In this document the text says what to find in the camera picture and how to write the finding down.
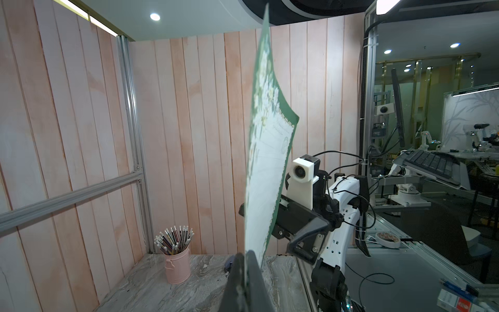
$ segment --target camera lens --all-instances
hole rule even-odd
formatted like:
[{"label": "camera lens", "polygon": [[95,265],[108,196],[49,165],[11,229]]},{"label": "camera lens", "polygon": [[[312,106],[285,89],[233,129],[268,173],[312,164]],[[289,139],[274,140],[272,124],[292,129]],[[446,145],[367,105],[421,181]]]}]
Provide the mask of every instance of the camera lens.
[{"label": "camera lens", "polygon": [[301,167],[301,166],[296,166],[294,168],[294,173],[300,179],[303,179],[305,177],[305,169],[303,167]]}]

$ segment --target tape roll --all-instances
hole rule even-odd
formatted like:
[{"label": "tape roll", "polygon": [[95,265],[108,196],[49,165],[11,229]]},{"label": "tape roll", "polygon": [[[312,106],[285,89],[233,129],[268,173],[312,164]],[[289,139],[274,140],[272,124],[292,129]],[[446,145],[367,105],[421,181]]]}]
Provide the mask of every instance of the tape roll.
[{"label": "tape roll", "polygon": [[377,232],[374,239],[378,244],[385,246],[387,248],[392,248],[392,249],[400,248],[401,244],[400,238],[393,234],[387,232]]}]

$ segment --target camera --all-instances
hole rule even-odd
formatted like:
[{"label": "camera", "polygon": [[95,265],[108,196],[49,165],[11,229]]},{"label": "camera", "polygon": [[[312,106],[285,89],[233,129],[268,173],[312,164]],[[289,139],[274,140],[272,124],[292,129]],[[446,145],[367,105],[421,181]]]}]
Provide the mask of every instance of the camera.
[{"label": "camera", "polygon": [[304,183],[313,180],[319,170],[320,159],[310,155],[303,155],[292,161],[289,175],[297,182]]}]

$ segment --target ceiling light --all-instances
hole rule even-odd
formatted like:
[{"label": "ceiling light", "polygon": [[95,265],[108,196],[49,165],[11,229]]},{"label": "ceiling light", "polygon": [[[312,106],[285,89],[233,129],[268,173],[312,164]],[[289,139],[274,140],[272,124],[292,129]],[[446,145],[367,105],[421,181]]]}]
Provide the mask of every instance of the ceiling light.
[{"label": "ceiling light", "polygon": [[378,15],[386,14],[399,1],[400,0],[378,0],[376,2],[376,14]]},{"label": "ceiling light", "polygon": [[157,15],[156,13],[152,13],[152,14],[150,15],[150,17],[151,17],[151,19],[152,19],[152,20],[159,20],[159,19],[161,18],[161,17],[160,17],[159,15]]}]

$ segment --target computer monitor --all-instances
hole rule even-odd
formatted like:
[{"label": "computer monitor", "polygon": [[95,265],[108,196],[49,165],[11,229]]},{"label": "computer monitor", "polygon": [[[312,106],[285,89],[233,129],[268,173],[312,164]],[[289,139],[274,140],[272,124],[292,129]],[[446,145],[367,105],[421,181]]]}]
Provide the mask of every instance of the computer monitor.
[{"label": "computer monitor", "polygon": [[397,70],[392,69],[392,84],[393,84],[393,97],[395,101],[395,115],[397,116],[397,130],[399,131],[400,147],[405,146],[404,138],[404,119],[402,118],[402,100],[400,99],[400,86],[399,79],[397,78]]}]

